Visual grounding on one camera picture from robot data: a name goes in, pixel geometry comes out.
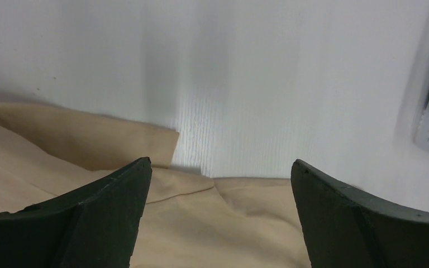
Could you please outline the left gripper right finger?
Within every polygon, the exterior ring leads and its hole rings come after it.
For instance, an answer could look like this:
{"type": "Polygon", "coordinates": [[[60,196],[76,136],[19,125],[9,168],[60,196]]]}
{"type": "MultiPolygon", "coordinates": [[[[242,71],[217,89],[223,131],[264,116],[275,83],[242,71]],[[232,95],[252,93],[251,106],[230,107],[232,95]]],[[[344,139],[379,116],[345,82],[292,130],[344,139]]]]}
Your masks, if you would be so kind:
{"type": "Polygon", "coordinates": [[[312,267],[429,267],[429,212],[296,160],[292,191],[312,267]]]}

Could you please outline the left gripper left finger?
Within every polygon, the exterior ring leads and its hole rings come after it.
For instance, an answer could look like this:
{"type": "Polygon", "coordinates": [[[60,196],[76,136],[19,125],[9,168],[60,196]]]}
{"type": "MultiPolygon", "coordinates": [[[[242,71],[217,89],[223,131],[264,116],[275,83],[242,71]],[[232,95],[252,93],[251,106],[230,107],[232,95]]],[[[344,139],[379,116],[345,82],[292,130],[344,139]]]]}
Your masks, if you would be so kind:
{"type": "Polygon", "coordinates": [[[0,213],[0,267],[129,267],[151,182],[142,157],[16,213],[0,213]]]}

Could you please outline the beige t shirt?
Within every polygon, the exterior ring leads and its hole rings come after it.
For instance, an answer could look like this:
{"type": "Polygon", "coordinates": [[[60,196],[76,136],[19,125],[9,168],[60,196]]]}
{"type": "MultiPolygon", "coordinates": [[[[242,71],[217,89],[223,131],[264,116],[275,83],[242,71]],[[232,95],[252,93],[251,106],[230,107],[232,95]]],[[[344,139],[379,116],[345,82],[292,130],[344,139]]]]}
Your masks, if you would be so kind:
{"type": "Polygon", "coordinates": [[[149,157],[152,179],[131,267],[310,267],[289,181],[172,169],[178,137],[141,122],[0,103],[0,212],[149,157]]]}

